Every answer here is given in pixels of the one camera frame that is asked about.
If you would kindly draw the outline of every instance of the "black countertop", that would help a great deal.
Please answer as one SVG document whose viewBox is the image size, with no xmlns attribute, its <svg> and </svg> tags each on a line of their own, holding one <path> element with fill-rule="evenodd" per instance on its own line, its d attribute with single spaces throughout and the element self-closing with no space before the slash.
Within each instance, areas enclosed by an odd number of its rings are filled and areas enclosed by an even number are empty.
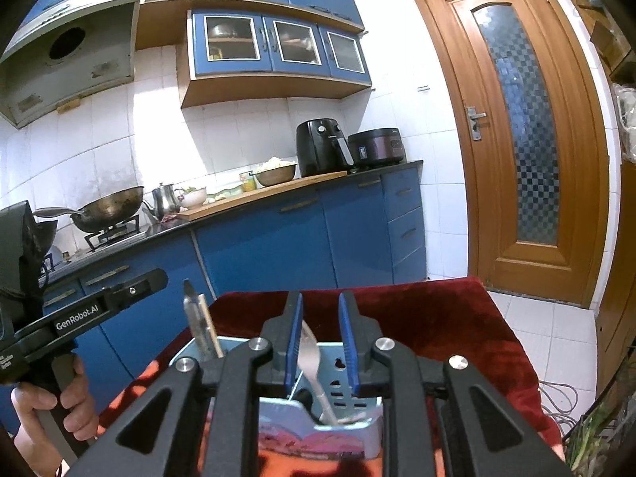
<svg viewBox="0 0 636 477">
<path fill-rule="evenodd" d="M 315 187 L 323 188 L 325 186 L 336 186 L 342 183 L 350 182 L 351 180 L 355 180 L 357 178 L 368 177 L 373 174 L 382 175 L 384 173 L 397 172 L 398 170 L 411 169 L 412 167 L 417 167 L 418 170 L 420 170 L 421 172 L 423 164 L 424 162 L 421 160 L 409 161 L 406 163 L 400 163 L 398 165 L 390 165 L 390 167 L 380 167 L 379 169 L 372 169 L 372 170 L 365 170 L 362 172 L 351 173 L 349 175 L 346 175 L 344 177 L 340 177 L 337 179 L 322 181 L 322 182 L 315 183 L 314 185 L 311 185 L 311 186 L 305 186 L 304 188 L 290 190 L 289 192 L 278 194 L 278 196 L 285 195 L 287 193 L 292 194 L 294 192 L 301 192 L 303 190 L 306 191 L 308 188 L 315 188 Z M 168 223 L 153 224 L 151 226 L 148 226 L 148 229 L 145 232 L 139 233 L 132 237 L 128 237 L 125 240 L 121 240 L 112 245 L 103 247 L 101 249 L 98 249 L 95 252 L 87 253 L 83 257 L 76 259 L 74 261 L 71 261 L 66 265 L 57 266 L 55 268 L 55 271 L 49 272 L 48 284 L 49 286 L 53 285 L 53 283 L 63 280 L 65 278 L 68 278 L 69 276 L 81 271 L 82 269 L 85 269 L 91 266 L 92 264 L 96 262 L 99 262 L 100 260 L 110 258 L 110 256 L 116 255 L 118 253 L 121 253 L 122 251 L 133 248 L 135 246 L 139 246 L 142 243 L 154 242 L 157 239 L 163 237 L 164 235 L 171 235 L 176 233 L 177 231 L 184 232 L 185 229 L 190 227 L 200 226 L 201 224 L 211 220 L 212 218 L 218 218 L 219 216 L 222 216 L 225 213 L 230 213 L 233 210 L 249 208 L 262 201 L 266 201 L 268 199 L 272 199 L 275 197 L 277 196 L 264 197 L 257 201 L 239 205 L 235 208 L 230 208 L 229 210 L 221 211 L 219 213 L 215 213 L 214 215 L 210 215 L 209 217 L 203 217 L 195 221 L 184 221 L 182 219 L 175 219 Z"/>
</svg>

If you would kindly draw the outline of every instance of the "countertop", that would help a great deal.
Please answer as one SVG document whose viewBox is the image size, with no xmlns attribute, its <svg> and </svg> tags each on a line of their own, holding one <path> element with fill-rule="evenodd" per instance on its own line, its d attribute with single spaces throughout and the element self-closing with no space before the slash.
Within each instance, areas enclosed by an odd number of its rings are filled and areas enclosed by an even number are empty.
<svg viewBox="0 0 636 477">
<path fill-rule="evenodd" d="M 355 172 L 348 174 L 346 176 L 340 176 L 337 178 L 332 178 L 329 180 L 319 180 L 318 182 L 314 182 L 311 185 L 303 185 L 300 188 L 292 188 L 287 191 L 292 193 L 298 191 L 298 189 L 306 189 L 309 187 L 323 188 L 329 185 L 339 185 L 342 183 L 349 182 L 351 180 L 355 180 L 357 178 L 369 177 L 372 175 L 382 175 L 384 173 L 397 172 L 399 170 L 405 170 L 412 167 L 417 167 L 419 170 L 422 170 L 423 161 L 409 161 L 407 163 L 400 163 L 398 165 L 390 165 L 390 167 L 380 167 L 379 169 L 365 170 L 362 172 Z M 223 210 L 218 211 L 214 215 L 207 215 L 200 219 L 195 220 L 183 220 L 180 218 L 174 219 L 173 221 L 163 223 L 163 224 L 153 224 L 148 226 L 147 230 L 142 233 L 138 233 L 132 237 L 128 237 L 125 240 L 121 240 L 107 247 L 103 247 L 98 249 L 95 252 L 89 252 L 85 254 L 83 257 L 76 259 L 74 261 L 69 262 L 64 266 L 57 266 L 55 271 L 49 272 L 49 286 L 53 285 L 55 282 L 65 279 L 82 269 L 87 268 L 95 262 L 99 262 L 100 260 L 109 258 L 110 256 L 116 255 L 122 251 L 133 248 L 135 246 L 139 246 L 142 243 L 146 242 L 154 242 L 164 235 L 171 235 L 176 233 L 177 231 L 184 232 L 188 228 L 193 228 L 196 226 L 200 226 L 205 221 L 211 219 L 212 217 L 219 217 L 220 215 L 227 213 L 231 210 L 235 210 L 237 208 L 249 208 L 250 205 L 255 202 L 260 202 L 262 200 L 266 200 L 268 198 L 272 198 L 275 195 L 280 195 L 281 192 L 260 192 L 257 198 L 251 198 L 249 200 L 237 200 L 233 206 L 228 206 Z"/>
</svg>

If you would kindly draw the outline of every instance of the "stove burner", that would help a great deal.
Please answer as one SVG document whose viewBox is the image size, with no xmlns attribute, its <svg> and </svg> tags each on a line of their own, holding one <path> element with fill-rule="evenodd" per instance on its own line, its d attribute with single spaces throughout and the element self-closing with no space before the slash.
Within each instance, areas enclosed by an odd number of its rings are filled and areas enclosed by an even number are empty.
<svg viewBox="0 0 636 477">
<path fill-rule="evenodd" d="M 86 242 L 91 251 L 96 251 L 100 247 L 110 245 L 119 240 L 127 239 L 132 235 L 139 233 L 139 215 L 135 215 L 125 221 L 114 226 L 107 227 L 103 231 L 91 233 L 85 236 Z M 97 243 L 93 244 L 91 239 L 97 238 Z"/>
</svg>

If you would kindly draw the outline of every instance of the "white bowl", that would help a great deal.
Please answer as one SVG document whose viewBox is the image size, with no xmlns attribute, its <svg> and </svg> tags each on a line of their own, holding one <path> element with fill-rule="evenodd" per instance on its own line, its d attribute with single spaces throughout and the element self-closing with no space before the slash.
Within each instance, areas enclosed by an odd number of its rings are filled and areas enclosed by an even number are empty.
<svg viewBox="0 0 636 477">
<path fill-rule="evenodd" d="M 198 208 L 199 206 L 202 206 L 207 199 L 207 189 L 199 188 L 193 192 L 180 195 L 178 199 L 182 208 L 187 208 L 188 210 Z"/>
</svg>

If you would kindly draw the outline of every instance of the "range hood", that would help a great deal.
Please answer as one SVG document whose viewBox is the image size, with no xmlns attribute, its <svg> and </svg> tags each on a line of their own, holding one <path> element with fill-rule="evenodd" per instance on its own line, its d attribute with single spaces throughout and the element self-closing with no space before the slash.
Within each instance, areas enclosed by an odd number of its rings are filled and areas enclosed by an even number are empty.
<svg viewBox="0 0 636 477">
<path fill-rule="evenodd" d="M 0 58 L 0 114 L 18 129 L 133 78 L 139 0 L 67 0 L 30 21 Z"/>
</svg>

